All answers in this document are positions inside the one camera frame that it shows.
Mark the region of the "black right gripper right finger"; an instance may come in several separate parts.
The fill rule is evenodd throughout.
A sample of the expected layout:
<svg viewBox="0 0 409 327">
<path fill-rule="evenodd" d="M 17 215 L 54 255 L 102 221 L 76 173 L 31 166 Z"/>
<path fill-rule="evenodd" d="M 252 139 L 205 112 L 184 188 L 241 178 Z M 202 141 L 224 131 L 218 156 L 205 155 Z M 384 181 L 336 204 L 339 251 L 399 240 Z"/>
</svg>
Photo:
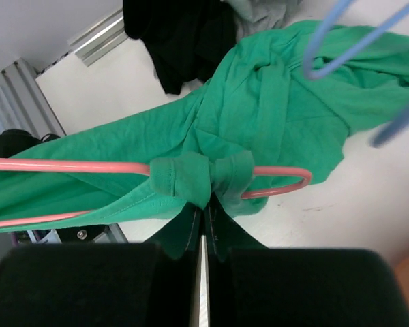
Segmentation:
<svg viewBox="0 0 409 327">
<path fill-rule="evenodd" d="M 216 197 L 204 230 L 211 326 L 409 326 L 397 279 L 373 251 L 268 248 Z"/>
</svg>

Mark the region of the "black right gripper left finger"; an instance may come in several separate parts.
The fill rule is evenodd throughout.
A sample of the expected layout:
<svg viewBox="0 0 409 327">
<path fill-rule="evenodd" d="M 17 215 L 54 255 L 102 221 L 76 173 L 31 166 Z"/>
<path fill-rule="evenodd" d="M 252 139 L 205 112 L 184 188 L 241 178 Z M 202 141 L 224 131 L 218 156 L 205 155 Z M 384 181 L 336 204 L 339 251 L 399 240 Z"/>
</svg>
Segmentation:
<svg viewBox="0 0 409 327">
<path fill-rule="evenodd" d="M 143 243 L 26 245 L 0 263 L 0 326 L 191 326 L 202 212 Z"/>
</svg>

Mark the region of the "pink wire hanger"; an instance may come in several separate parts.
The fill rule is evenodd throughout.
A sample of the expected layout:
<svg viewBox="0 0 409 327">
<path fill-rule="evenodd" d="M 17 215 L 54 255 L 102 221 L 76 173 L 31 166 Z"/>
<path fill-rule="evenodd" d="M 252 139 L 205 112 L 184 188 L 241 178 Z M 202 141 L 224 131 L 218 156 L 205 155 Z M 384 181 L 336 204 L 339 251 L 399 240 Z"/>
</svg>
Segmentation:
<svg viewBox="0 0 409 327">
<path fill-rule="evenodd" d="M 1 159 L 0 171 L 21 172 L 77 172 L 77 173 L 130 173 L 149 176 L 151 169 L 148 165 L 134 162 L 107 162 L 107 161 L 66 161 L 66 160 L 43 160 L 43 159 Z M 242 199 L 262 198 L 290 193 L 308 186 L 312 180 L 309 170 L 298 167 L 282 166 L 256 166 L 253 169 L 254 176 L 297 176 L 301 180 L 297 183 L 284 187 L 246 191 Z M 36 223 L 48 223 L 61 221 L 86 214 L 87 211 L 29 217 L 0 221 L 0 228 L 10 226 L 28 225 Z"/>
</svg>

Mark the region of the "green tank top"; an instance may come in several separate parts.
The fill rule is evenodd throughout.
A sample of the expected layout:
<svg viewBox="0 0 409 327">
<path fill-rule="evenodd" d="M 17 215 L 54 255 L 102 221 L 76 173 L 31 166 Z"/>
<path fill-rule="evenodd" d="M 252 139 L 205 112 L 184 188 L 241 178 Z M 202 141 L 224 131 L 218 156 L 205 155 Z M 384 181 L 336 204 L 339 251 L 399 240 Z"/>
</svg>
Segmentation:
<svg viewBox="0 0 409 327">
<path fill-rule="evenodd" d="M 296 22 L 241 40 L 213 77 L 177 101 L 27 149 L 22 159 L 147 164 L 150 176 L 0 172 L 0 232 L 165 219 L 217 195 L 232 217 L 261 211 L 244 191 L 291 177 L 256 166 L 309 170 L 315 183 L 343 159 L 347 137 L 409 104 L 409 36 L 386 33 L 320 80 L 302 72 L 317 27 Z"/>
</svg>

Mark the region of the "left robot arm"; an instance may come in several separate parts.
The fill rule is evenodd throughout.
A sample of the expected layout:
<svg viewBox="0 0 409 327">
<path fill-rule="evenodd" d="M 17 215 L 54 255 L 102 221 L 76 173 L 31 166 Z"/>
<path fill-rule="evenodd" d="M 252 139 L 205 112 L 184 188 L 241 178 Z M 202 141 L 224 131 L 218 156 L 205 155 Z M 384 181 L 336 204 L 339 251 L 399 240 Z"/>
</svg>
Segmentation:
<svg viewBox="0 0 409 327">
<path fill-rule="evenodd" d="M 59 139 L 57 134 L 46 134 L 36 138 L 21 129 L 9 129 L 0 134 L 0 158 L 10 158 L 31 147 Z"/>
</svg>

